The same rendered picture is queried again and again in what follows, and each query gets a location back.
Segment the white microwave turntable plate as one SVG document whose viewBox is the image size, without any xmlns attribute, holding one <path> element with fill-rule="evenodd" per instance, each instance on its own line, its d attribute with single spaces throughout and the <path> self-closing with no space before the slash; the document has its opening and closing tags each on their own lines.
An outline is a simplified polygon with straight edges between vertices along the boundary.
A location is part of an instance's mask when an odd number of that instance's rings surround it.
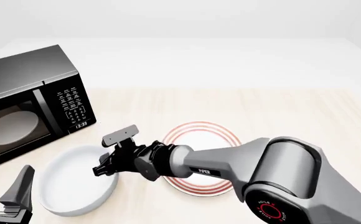
<svg viewBox="0 0 361 224">
<path fill-rule="evenodd" d="M 1 117 L 0 146 L 26 138 L 38 124 L 39 117 L 31 111 L 16 111 Z"/>
</svg>

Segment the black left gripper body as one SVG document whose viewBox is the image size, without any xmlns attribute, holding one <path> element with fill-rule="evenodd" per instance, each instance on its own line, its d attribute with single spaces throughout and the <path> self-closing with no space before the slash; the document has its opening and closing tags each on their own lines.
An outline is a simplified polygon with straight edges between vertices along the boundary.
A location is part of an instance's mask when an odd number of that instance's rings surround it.
<svg viewBox="0 0 361 224">
<path fill-rule="evenodd" d="M 31 218 L 32 207 L 5 206 L 0 212 L 0 224 L 29 224 Z"/>
</svg>

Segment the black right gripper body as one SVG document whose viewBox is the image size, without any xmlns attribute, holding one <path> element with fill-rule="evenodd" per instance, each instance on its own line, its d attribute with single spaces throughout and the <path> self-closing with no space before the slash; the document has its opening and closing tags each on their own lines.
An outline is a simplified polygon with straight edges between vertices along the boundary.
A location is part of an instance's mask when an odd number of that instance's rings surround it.
<svg viewBox="0 0 361 224">
<path fill-rule="evenodd" d="M 121 141 L 115 144 L 114 149 L 110 157 L 111 167 L 109 174 L 119 172 L 137 173 L 138 171 L 134 165 L 134 153 L 139 147 L 136 143 L 134 143 L 134 141 Z"/>
</svg>

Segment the white bowl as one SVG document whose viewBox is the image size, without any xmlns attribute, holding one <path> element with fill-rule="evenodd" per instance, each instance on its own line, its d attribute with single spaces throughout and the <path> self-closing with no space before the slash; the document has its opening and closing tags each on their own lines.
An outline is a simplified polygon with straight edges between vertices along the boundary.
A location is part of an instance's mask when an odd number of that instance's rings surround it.
<svg viewBox="0 0 361 224">
<path fill-rule="evenodd" d="M 39 181 L 39 202 L 61 217 L 92 212 L 109 199 L 119 175 L 95 176 L 93 168 L 110 149 L 81 145 L 59 154 L 44 170 Z"/>
</svg>

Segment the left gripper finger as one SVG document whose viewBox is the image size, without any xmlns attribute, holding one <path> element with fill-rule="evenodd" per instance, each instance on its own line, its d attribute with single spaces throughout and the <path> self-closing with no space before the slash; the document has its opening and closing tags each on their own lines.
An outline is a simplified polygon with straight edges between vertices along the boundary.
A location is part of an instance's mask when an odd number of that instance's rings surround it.
<svg viewBox="0 0 361 224">
<path fill-rule="evenodd" d="M 21 169 L 13 184 L 0 197 L 4 210 L 32 210 L 31 192 L 34 173 L 35 169 L 30 165 Z"/>
</svg>

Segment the black microwave oven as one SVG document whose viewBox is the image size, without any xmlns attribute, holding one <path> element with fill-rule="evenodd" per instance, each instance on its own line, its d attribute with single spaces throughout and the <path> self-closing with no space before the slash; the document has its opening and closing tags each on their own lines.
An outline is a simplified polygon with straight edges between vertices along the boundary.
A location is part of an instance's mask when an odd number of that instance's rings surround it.
<svg viewBox="0 0 361 224">
<path fill-rule="evenodd" d="M 0 59 L 0 118 L 31 111 L 39 124 L 0 146 L 0 165 L 96 123 L 82 78 L 58 45 Z"/>
</svg>

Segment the small flat plate on stalk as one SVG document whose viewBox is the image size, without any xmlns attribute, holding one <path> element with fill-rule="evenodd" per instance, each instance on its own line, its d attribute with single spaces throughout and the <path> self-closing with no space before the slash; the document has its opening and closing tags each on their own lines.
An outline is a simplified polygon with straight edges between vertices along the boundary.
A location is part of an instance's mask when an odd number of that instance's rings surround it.
<svg viewBox="0 0 361 224">
<path fill-rule="evenodd" d="M 135 124 L 128 126 L 126 128 L 117 130 L 112 132 L 111 134 L 107 134 L 106 136 L 102 137 L 101 145 L 103 147 L 111 147 L 111 146 L 118 146 L 123 147 L 124 143 L 127 141 L 133 142 L 133 136 L 137 135 L 139 130 Z"/>
</svg>

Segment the white plate with red rings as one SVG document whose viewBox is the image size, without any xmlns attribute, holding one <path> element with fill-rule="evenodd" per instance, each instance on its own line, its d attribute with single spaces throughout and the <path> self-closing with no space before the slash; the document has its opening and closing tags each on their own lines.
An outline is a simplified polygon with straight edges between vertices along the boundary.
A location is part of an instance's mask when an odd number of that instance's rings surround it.
<svg viewBox="0 0 361 224">
<path fill-rule="evenodd" d="M 195 151 L 237 147 L 239 138 L 227 128 L 206 121 L 194 121 L 176 126 L 164 139 L 164 144 L 188 145 Z M 233 189 L 230 181 L 204 175 L 191 175 L 186 179 L 164 178 L 175 189 L 198 197 L 213 197 Z"/>
</svg>

